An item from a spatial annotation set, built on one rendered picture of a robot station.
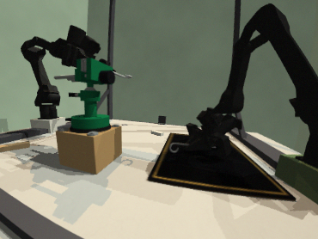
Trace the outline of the green bench vise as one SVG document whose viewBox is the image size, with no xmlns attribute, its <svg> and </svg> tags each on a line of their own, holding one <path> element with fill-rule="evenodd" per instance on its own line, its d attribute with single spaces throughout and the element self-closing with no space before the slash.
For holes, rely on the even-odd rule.
<svg viewBox="0 0 318 239">
<path fill-rule="evenodd" d="M 81 71 L 81 59 L 77 59 L 75 81 L 87 83 L 87 87 L 102 84 L 99 79 L 99 73 L 102 70 L 113 70 L 113 67 L 93 58 L 87 58 L 87 77 L 85 77 L 86 72 Z M 70 117 L 72 128 L 96 129 L 110 125 L 109 115 L 97 114 L 97 102 L 101 99 L 100 91 L 80 90 L 78 97 L 84 101 L 85 114 Z"/>
</svg>

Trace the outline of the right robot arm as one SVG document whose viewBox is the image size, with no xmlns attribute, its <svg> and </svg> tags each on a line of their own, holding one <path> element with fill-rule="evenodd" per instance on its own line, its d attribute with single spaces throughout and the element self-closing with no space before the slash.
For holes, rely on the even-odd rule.
<svg viewBox="0 0 318 239">
<path fill-rule="evenodd" d="M 50 84 L 45 67 L 42 63 L 42 59 L 46 55 L 46 50 L 50 50 L 49 53 L 53 57 L 62 59 L 64 46 L 70 43 L 94 56 L 95 53 L 100 51 L 100 44 L 98 44 L 94 39 L 85 35 L 86 32 L 82 29 L 70 25 L 67 40 L 59 38 L 55 42 L 48 43 L 47 40 L 44 41 L 44 39 L 34 36 L 31 40 L 25 41 L 21 46 L 21 53 L 23 57 L 31 64 L 36 81 L 39 85 L 37 96 L 34 101 L 35 106 L 40 107 L 40 118 L 38 118 L 38 120 L 52 120 L 59 118 L 57 115 L 56 106 L 59 106 L 60 94 L 58 93 L 57 86 Z M 35 46 L 40 46 L 42 48 L 44 47 L 45 49 L 40 49 Z M 42 105 L 42 103 L 52 104 Z"/>
</svg>

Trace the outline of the tan wooden bar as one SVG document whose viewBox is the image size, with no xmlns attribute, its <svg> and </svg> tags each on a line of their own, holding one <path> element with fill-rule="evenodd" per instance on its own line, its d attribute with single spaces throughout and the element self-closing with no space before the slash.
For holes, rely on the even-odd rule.
<svg viewBox="0 0 318 239">
<path fill-rule="evenodd" d="M 29 141 L 14 143 L 14 144 L 3 144 L 3 145 L 0 145 L 0 152 L 10 151 L 10 150 L 19 150 L 19 149 L 24 149 L 29 147 L 30 147 Z"/>
</svg>

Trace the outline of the black mat with tan border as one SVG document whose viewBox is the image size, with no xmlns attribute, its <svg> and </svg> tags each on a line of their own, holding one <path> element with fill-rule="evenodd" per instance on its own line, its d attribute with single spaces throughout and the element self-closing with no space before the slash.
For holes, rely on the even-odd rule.
<svg viewBox="0 0 318 239">
<path fill-rule="evenodd" d="M 170 133 L 148 181 L 249 197 L 296 201 L 296 198 L 273 179 L 260 165 L 230 141 L 226 157 L 211 150 L 183 149 L 189 134 Z"/>
</svg>

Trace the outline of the brown wooden block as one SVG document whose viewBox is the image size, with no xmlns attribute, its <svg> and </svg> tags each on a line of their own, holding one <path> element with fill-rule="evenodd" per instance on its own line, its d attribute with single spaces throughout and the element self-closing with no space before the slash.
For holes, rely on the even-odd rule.
<svg viewBox="0 0 318 239">
<path fill-rule="evenodd" d="M 95 175 L 122 154 L 121 126 L 96 136 L 57 130 L 56 138 L 60 165 Z"/>
</svg>

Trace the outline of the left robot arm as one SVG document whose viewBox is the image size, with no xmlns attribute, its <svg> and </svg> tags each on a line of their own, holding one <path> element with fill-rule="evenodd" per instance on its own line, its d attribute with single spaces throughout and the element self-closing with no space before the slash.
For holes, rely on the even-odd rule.
<svg viewBox="0 0 318 239">
<path fill-rule="evenodd" d="M 255 30 L 260 35 L 251 40 Z M 243 109 L 243 85 L 250 55 L 268 40 L 296 88 L 297 98 L 289 99 L 295 109 L 295 117 L 300 116 L 309 127 L 309 141 L 304 155 L 295 158 L 318 168 L 318 76 L 291 36 L 286 16 L 272 3 L 261 7 L 244 27 L 241 38 L 234 45 L 227 89 L 222 93 L 219 103 L 214 108 L 208 107 L 202 111 L 197 120 L 213 132 L 219 129 L 222 122 L 227 132 L 234 128 L 242 129 L 242 120 L 229 114 L 239 113 Z M 223 116 L 223 113 L 226 115 Z"/>
</svg>

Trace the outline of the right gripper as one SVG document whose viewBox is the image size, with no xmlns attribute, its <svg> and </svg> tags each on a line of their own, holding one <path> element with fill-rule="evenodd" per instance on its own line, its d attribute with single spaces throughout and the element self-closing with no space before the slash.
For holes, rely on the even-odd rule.
<svg viewBox="0 0 318 239">
<path fill-rule="evenodd" d="M 81 58 L 94 58 L 94 56 L 72 44 L 67 44 L 66 46 L 64 46 L 64 53 L 62 57 L 64 64 L 76 67 L 76 60 Z M 101 58 L 99 61 L 104 64 L 110 65 L 110 62 L 106 61 L 105 59 Z"/>
</svg>

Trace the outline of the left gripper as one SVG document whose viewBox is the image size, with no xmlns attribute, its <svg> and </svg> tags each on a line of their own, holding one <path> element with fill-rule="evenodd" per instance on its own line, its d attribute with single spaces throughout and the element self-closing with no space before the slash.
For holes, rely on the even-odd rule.
<svg viewBox="0 0 318 239">
<path fill-rule="evenodd" d="M 224 135 L 227 133 L 227 127 L 223 122 L 216 132 L 213 132 L 212 129 L 207 126 L 201 126 L 201 130 L 197 125 L 192 123 L 187 124 L 186 127 L 190 138 L 186 142 L 186 144 L 189 145 L 183 145 L 184 150 L 211 150 L 213 146 L 221 145 L 217 150 L 218 154 L 222 156 L 230 154 L 231 146 L 229 136 Z M 219 134 L 219 132 L 222 134 Z"/>
</svg>

